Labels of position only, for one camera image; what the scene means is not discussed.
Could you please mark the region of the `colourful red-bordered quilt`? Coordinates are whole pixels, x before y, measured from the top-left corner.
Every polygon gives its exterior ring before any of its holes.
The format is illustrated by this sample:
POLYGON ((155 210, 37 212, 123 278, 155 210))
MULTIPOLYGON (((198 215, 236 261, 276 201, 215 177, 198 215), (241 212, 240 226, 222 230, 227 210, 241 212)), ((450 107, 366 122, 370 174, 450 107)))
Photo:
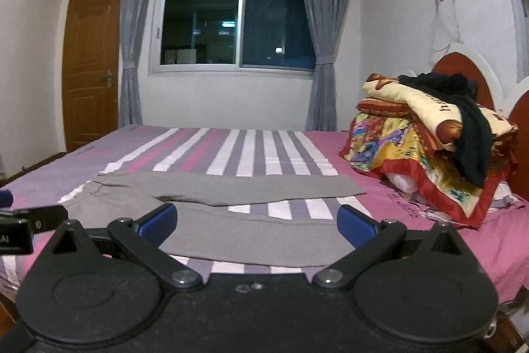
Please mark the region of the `colourful red-bordered quilt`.
POLYGON ((490 168, 480 188, 463 179, 452 162, 453 153, 441 148, 408 106, 366 98, 357 109, 340 152, 354 170, 376 178, 407 176, 415 182, 419 196, 454 223, 473 229, 481 226, 499 183, 515 169, 515 124, 481 109, 505 125, 507 132, 492 141, 490 168))

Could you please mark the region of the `grey pants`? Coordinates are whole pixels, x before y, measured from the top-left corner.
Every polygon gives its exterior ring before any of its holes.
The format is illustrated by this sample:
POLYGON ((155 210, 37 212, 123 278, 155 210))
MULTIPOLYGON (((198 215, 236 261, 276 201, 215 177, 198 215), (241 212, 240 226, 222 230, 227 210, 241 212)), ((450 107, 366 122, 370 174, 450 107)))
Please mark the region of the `grey pants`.
POLYGON ((272 215, 363 194, 349 176, 215 176, 144 171, 99 174, 65 201, 86 228, 119 217, 138 219, 164 203, 178 210, 178 225, 162 243, 169 254, 276 267, 325 266, 352 250, 325 216, 272 215))

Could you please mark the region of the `white pillow under quilt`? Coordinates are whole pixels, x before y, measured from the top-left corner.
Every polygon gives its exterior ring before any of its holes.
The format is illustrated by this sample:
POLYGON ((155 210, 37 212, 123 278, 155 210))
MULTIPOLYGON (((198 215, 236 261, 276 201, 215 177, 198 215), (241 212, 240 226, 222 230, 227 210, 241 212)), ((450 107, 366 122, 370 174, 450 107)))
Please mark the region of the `white pillow under quilt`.
MULTIPOLYGON (((417 183, 411 177, 401 174, 387 174, 387 178, 397 190, 408 195, 418 194, 417 183)), ((505 209, 516 202, 518 202, 518 198, 512 193, 508 183, 500 181, 493 195, 489 212, 505 209)))

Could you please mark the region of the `cream brown folded blanket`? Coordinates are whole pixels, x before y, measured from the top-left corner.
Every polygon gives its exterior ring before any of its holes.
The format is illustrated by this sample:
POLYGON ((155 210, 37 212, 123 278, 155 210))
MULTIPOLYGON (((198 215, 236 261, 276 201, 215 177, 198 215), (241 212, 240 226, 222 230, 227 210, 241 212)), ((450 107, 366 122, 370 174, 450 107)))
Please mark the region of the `cream brown folded blanket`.
POLYGON ((456 140, 463 128, 456 105, 376 73, 369 76, 362 89, 367 96, 357 105, 360 112, 411 118, 429 156, 456 150, 456 140))

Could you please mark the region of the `aluminium sliding window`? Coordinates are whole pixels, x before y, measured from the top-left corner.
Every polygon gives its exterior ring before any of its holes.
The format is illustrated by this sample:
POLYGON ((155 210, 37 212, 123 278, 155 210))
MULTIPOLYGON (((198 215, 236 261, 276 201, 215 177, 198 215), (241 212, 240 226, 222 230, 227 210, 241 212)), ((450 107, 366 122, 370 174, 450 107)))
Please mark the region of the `aluminium sliding window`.
POLYGON ((155 0, 153 72, 310 73, 304 0, 155 0))

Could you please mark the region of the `red white headboard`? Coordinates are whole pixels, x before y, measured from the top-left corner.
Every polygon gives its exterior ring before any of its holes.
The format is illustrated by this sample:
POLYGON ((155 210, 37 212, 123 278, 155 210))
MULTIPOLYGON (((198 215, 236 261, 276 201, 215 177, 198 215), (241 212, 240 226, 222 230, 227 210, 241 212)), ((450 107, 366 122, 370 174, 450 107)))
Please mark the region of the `red white headboard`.
POLYGON ((528 78, 515 84, 505 97, 500 80, 484 57, 461 43, 452 43, 432 68, 433 72, 460 72, 477 82, 477 101, 494 109, 518 126, 514 155, 518 163, 509 179, 511 191, 528 200, 528 78))

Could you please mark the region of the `left grey curtain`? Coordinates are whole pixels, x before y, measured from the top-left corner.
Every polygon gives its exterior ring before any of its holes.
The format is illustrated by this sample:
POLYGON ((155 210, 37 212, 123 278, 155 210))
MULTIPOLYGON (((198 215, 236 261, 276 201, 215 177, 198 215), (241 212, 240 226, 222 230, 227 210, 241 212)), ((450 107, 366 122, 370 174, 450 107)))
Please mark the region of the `left grey curtain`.
POLYGON ((122 57, 118 124, 142 123, 138 66, 149 0, 120 0, 119 46, 122 57))

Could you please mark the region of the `black garment on pile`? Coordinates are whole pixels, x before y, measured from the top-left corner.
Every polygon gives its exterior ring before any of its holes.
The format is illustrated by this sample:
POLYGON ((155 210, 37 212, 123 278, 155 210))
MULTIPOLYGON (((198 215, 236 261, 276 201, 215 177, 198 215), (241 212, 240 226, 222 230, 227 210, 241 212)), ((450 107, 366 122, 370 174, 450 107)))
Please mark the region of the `black garment on pile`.
POLYGON ((402 74, 397 80, 458 108, 462 129, 459 137, 454 139, 453 164, 465 180, 483 188, 490 166, 492 132, 476 102, 476 82, 460 73, 447 75, 438 72, 421 73, 416 77, 402 74))

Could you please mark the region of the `striped pink purple bedsheet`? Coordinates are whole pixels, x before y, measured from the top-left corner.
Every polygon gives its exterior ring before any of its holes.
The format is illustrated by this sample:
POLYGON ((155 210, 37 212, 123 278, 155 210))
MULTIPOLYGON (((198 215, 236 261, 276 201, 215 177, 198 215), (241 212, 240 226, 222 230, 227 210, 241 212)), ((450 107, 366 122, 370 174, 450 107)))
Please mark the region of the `striped pink purple bedsheet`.
POLYGON ((408 229, 423 207, 341 158, 342 133, 130 125, 11 182, 14 207, 61 204, 86 228, 170 202, 178 229, 162 250, 213 272, 314 274, 351 250, 337 230, 348 204, 408 229))

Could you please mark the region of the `brown wooden door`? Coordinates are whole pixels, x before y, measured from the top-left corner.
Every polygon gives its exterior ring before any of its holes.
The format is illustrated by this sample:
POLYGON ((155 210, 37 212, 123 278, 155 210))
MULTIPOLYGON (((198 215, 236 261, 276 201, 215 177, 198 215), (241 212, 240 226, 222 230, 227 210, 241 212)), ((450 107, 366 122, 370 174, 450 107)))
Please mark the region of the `brown wooden door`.
POLYGON ((62 102, 68 152, 117 129, 120 0, 70 0, 62 102))

